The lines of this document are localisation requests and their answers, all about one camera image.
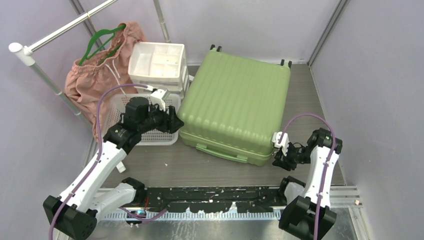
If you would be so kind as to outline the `green hard-shell suitcase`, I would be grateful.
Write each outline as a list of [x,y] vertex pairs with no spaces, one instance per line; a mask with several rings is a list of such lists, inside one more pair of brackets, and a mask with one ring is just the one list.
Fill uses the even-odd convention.
[[182,142],[229,161],[264,166],[274,152],[292,62],[268,63],[212,46],[178,110]]

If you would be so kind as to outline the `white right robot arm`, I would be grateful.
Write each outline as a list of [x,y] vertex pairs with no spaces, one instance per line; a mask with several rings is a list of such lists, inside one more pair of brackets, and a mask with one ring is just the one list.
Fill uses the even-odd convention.
[[330,186],[342,140],[333,140],[329,130],[319,128],[312,132],[306,146],[296,147],[281,131],[275,132],[271,141],[278,149],[273,166],[291,171],[298,164],[310,165],[306,182],[288,176],[280,183],[277,198],[286,207],[279,228],[301,240],[321,240],[337,220],[331,210]]

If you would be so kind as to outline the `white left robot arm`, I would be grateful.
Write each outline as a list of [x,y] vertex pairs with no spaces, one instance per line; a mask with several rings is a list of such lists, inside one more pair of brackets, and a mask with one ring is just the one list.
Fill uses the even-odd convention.
[[175,106],[151,96],[134,94],[119,110],[110,111],[114,113],[117,117],[102,134],[101,147],[87,166],[59,196],[50,195],[43,203],[50,225],[74,240],[86,240],[97,223],[119,207],[145,202],[145,185],[132,177],[101,196],[96,193],[144,134],[172,135],[184,125]]

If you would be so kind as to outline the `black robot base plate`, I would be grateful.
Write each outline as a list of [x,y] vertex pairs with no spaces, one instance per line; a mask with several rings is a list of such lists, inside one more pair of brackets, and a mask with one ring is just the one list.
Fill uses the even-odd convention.
[[278,186],[149,187],[143,200],[126,204],[158,213],[269,213],[288,205]]

